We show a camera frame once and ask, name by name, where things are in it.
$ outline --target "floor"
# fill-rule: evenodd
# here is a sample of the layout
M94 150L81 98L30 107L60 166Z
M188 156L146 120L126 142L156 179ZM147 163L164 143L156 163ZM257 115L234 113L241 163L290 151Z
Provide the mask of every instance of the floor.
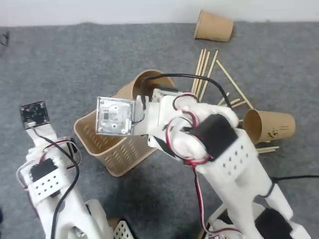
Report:
M44 238L27 194L15 179L32 141L23 131L18 107L45 100L58 136L74 136L74 122L96 107L97 96L112 96L145 69L195 73L207 48L233 76L257 109L295 116L294 137L273 142L280 150L260 160L273 176L319 174L319 23L235 23L229 43L194 40L194 24L95 25L0 28L10 45L0 55L0 207L2 239ZM212 77L236 99L222 71ZM175 79L183 91L192 80ZM215 104L218 91L207 87L204 101ZM246 106L237 108L240 117ZM108 217L122 216L140 239L193 239L200 230L193 174L156 152L123 177L84 155L77 183L83 198L100 200ZM200 178L205 217L221 201ZM284 181L281 189L294 221L319 234L318 180Z

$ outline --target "black circuit board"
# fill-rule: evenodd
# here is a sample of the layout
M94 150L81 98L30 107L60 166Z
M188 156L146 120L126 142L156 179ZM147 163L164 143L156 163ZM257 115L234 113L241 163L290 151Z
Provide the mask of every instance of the black circuit board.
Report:
M20 114L24 129L38 127L50 123L44 101L21 106Z

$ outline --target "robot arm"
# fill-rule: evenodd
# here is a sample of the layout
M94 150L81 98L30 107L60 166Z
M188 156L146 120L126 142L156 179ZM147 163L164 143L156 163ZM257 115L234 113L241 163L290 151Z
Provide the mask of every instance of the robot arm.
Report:
M261 165L246 131L237 128L236 114L230 108L198 103L189 94L178 101L175 98L164 96L159 103L149 102L147 117L139 125L146 132L135 133L148 133L150 147L185 164L198 163L196 171L204 175L221 198L243 238L309 239L301 225L290 221L293 211L289 203ZM260 205L253 203L259 195L271 209L260 210Z
M29 150L27 162L18 169L17 177L30 196L46 239L52 238L53 223L56 223L53 238L77 239L86 235L87 239L112 239L113 230L108 226L99 201L85 203L76 186L68 192L75 183L70 179L68 168L74 165L69 165L70 160L56 145L75 158L80 154L75 143L67 137L57 138L48 121L44 102L23 106L20 110L25 129L35 147ZM58 217L53 219L57 205L66 193Z

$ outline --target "wooden stick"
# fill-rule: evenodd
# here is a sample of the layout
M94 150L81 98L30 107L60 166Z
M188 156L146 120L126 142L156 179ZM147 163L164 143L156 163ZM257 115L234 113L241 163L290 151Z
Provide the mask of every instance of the wooden stick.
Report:
M203 55L202 55L202 58L201 58L201 63L200 63L200 66L199 66L199 71L198 71L198 75L200 76L201 75L201 69L203 67L203 63L204 63L204 59L205 59L205 55L206 55L206 48L204 49L204 52L203 52ZM195 94L196 91L197 91L197 86L198 86L198 79L196 78L196 82L195 82L195 86L194 86L194 91L193 93Z
M278 149L278 148L279 148L279 146L257 148L257 151L272 150L272 149Z
M199 59L198 59L198 64L197 64L197 68L196 68L196 73L195 73L195 75L198 75L199 66L200 66L200 62L201 62L201 58L202 58L202 56L203 56L203 51L204 51L204 49L202 49L202 50L200 51L200 55L199 55ZM191 87L191 92L193 92L193 91L194 91L194 88L195 88L195 82L196 82L196 78L194 78L193 86Z
M218 55L218 50L215 51L215 55L214 55L213 61L212 61L211 65L210 65L210 68L209 68L209 71L208 71L208 75L207 75L208 78L210 77L211 72L213 71L213 67L215 65L215 61L217 59L217 55ZM201 91L201 94L200 94L200 97L199 97L199 102L201 102L201 99L203 99L204 93L206 91L207 83L208 83L208 81L205 81L204 86L203 86L203 90Z
M270 149L270 150L264 150L264 151L258 151L259 154L261 153L270 153L270 152L275 152L275 149Z
M233 105L239 101L240 101L240 99L235 99L235 100L231 101L230 104Z
M209 55L210 55L210 51L207 53L206 60L205 60L205 65L204 65L204 69L203 69L203 71L202 71L202 73L201 73L201 76L204 76L204 75L205 75L207 63L208 63L208 60L209 60ZM196 96L197 96L197 97L199 96L199 92L200 92L200 87L201 87L202 81L203 81L202 79L199 80L198 88L197 88L197 91L196 91Z
M220 100L220 102L218 102L217 105L218 105L218 106L221 105L222 103L224 103L224 101L225 101L225 98L222 98L222 99Z
M249 100L247 99L247 97L244 95L244 93L240 90L240 88L237 86L237 84L235 83L235 81L231 78L230 74L226 71L226 69L223 67L223 65L217 60L216 63L219 65L219 67L222 69L222 71L225 73L225 75L227 76L227 78L229 79L229 81L233 84L233 86L236 88L236 90L238 91L238 93L241 95L241 97L247 102L249 108L253 109L254 107L252 106L252 104L249 102Z
M232 107L233 107L233 108L236 108L236 107L242 106L242 105L244 105L244 104L246 104L246 103L247 103L246 101L242 101L242 102L239 102L239 103L233 105Z

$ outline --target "paper cup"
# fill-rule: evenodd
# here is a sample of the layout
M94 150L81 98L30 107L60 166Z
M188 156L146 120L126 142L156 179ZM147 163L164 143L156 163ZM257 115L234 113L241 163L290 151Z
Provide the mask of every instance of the paper cup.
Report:
M142 79L148 76L157 76L160 74L162 74L162 72L158 70L145 70L139 73L133 81L128 83L126 86L122 87L114 97L128 100L136 99L138 95L141 95ZM146 96L148 96L150 99L152 98L153 90L159 85L175 87L174 82L169 77L162 77L155 80L146 81L146 85L148 87L148 94Z
M200 11L194 38L228 42L234 22L230 19Z
M253 143L258 143L293 136L296 122L290 114L249 110L244 117L244 129Z

